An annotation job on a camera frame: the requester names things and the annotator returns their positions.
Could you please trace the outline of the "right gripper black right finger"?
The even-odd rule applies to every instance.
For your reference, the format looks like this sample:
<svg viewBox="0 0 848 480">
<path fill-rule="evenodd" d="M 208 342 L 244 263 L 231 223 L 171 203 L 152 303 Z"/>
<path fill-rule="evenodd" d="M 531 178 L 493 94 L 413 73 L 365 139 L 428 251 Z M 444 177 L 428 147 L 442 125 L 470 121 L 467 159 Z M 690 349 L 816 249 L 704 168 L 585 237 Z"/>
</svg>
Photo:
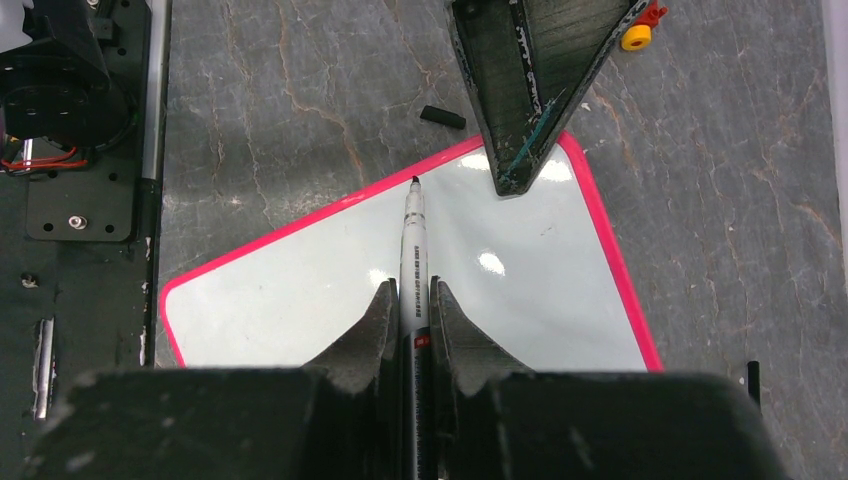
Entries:
<svg viewBox="0 0 848 480">
<path fill-rule="evenodd" d="M 430 284 L 434 440 L 448 479 L 782 479 L 759 409 L 706 374 L 538 372 Z"/>
</svg>

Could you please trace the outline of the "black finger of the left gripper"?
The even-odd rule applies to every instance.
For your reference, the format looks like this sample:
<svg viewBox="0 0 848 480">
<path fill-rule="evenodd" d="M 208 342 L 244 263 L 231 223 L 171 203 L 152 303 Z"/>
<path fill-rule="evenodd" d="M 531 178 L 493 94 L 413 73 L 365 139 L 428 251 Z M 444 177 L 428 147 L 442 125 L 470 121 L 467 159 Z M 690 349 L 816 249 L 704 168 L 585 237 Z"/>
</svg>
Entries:
<svg viewBox="0 0 848 480">
<path fill-rule="evenodd" d="M 630 0 L 468 0 L 449 30 L 495 191 L 525 194 L 625 31 Z"/>
</svg>

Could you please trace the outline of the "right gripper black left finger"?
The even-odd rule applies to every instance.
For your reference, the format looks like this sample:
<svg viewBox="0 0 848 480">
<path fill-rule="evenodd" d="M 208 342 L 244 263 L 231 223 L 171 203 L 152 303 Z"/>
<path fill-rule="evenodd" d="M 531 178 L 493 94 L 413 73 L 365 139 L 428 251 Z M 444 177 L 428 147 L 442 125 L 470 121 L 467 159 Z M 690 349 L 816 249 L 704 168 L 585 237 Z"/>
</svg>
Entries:
<svg viewBox="0 0 848 480">
<path fill-rule="evenodd" d="M 399 302 L 289 368 L 96 372 L 58 402 L 24 479 L 397 479 Z"/>
</svg>

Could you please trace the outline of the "black marker cap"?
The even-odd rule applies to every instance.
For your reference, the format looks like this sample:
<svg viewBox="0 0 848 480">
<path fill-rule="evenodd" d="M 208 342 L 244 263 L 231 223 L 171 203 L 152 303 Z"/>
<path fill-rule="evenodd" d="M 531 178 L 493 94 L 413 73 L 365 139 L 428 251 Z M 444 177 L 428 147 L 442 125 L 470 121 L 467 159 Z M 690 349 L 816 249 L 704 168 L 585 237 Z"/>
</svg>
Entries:
<svg viewBox="0 0 848 480">
<path fill-rule="evenodd" d="M 456 130 L 463 130 L 467 123 L 463 116 L 432 105 L 425 105 L 420 112 L 419 118 Z"/>
</svg>

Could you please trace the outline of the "whiteboard with pink frame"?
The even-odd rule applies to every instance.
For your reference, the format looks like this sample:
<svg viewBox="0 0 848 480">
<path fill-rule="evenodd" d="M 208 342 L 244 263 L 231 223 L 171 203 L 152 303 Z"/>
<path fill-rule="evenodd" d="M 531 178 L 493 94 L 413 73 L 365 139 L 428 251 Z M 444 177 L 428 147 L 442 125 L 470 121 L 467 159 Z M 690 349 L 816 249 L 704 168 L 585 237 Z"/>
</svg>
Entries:
<svg viewBox="0 0 848 480">
<path fill-rule="evenodd" d="M 471 138 L 171 280 L 160 317 L 180 366 L 299 366 L 389 279 L 420 328 L 432 277 L 533 369 L 662 367 L 585 152 L 566 133 L 525 194 L 495 193 Z"/>
</svg>

